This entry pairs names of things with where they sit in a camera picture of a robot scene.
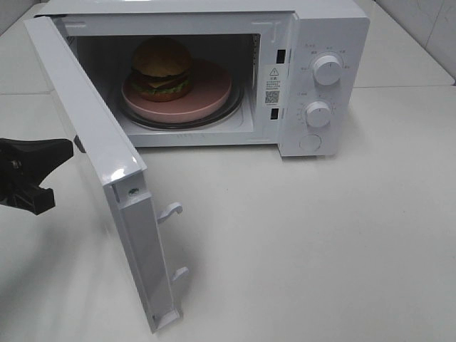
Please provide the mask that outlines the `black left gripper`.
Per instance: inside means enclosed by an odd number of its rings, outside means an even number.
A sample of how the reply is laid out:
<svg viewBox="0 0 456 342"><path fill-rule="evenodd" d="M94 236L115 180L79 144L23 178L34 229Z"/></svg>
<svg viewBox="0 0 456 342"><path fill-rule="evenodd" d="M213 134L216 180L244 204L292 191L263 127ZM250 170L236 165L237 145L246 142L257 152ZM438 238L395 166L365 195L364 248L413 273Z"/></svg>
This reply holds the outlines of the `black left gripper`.
<svg viewBox="0 0 456 342"><path fill-rule="evenodd" d="M46 178L72 157L73 143L68 139L11 140L8 144L2 138L1 204L35 215L54 208L53 190L22 178L19 170L30 178Z"/></svg>

